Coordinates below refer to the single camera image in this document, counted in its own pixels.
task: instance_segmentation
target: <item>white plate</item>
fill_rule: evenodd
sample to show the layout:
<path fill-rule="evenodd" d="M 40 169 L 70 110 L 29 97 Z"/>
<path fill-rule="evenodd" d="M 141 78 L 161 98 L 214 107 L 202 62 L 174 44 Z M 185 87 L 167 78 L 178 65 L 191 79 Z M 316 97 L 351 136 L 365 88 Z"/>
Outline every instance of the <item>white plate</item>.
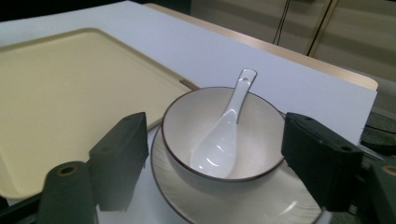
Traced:
<path fill-rule="evenodd" d="M 191 223 L 313 223 L 321 214 L 303 182 L 282 162 L 255 181 L 249 192 L 227 196 L 202 193 L 185 183 L 169 162 L 161 135 L 156 133 L 151 166 L 165 200 Z"/>

